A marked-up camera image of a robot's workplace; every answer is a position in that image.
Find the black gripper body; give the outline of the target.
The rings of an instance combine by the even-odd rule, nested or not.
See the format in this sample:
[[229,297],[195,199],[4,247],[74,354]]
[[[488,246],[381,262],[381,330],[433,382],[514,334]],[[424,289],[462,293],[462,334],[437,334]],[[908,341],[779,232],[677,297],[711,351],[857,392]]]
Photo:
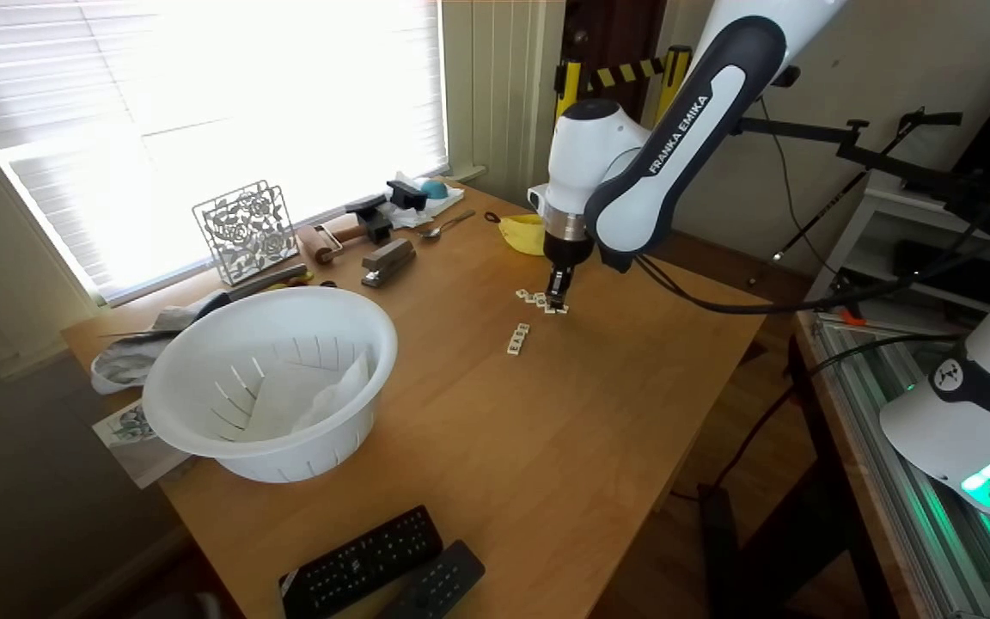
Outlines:
[[545,239],[545,257],[554,271],[574,271],[593,256],[593,240],[563,240],[548,235]]

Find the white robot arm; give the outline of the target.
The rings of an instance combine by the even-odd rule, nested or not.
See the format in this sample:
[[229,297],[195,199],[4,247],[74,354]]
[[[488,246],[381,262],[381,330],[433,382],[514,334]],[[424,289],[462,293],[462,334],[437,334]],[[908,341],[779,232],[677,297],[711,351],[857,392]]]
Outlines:
[[554,123],[548,184],[531,188],[549,262],[548,307],[563,311],[574,269],[600,252],[626,271],[744,110],[845,0],[715,0],[677,99],[652,132],[612,99],[577,99]]

